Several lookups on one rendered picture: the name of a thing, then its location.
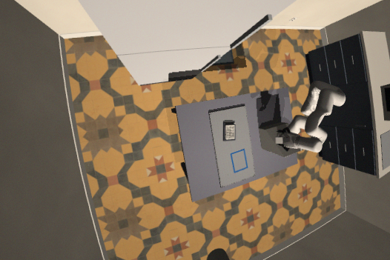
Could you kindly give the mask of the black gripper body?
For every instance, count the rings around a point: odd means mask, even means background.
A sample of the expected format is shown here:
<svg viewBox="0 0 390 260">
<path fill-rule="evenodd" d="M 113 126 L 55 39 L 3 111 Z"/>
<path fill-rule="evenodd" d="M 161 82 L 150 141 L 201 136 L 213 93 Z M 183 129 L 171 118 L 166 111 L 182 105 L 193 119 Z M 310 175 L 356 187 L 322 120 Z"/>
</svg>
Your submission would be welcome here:
<svg viewBox="0 0 390 260">
<path fill-rule="evenodd" d="M 292 133 L 292 132 L 290 132 L 290 133 L 284 133 L 283 134 L 283 137 L 285 138 L 285 137 L 290 137 L 290 142 L 284 142 L 284 146 L 285 147 L 290 147 L 290 148 L 297 148 L 296 146 L 295 146 L 295 139 L 296 139 L 296 137 L 298 137 L 298 136 L 300 136 L 299 134 L 296 134 L 296 133 Z"/>
</svg>

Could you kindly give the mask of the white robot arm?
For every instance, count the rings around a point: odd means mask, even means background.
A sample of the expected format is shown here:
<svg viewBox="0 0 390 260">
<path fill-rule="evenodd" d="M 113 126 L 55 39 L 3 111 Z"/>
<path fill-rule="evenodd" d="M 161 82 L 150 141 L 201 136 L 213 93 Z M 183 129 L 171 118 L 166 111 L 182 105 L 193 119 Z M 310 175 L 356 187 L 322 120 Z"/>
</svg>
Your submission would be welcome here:
<svg viewBox="0 0 390 260">
<path fill-rule="evenodd" d="M 292 133 L 297 134 L 302 128 L 311 138 L 298 136 L 294 142 L 295 146 L 300 150 L 320 152 L 327 138 L 327 132 L 319 127 L 319 124 L 324 116 L 331 114 L 333 105 L 341 106 L 345 101 L 346 96 L 340 88 L 323 81 L 313 81 L 301 108 L 301 113 L 308 117 L 296 115 L 287 126 Z"/>
</svg>

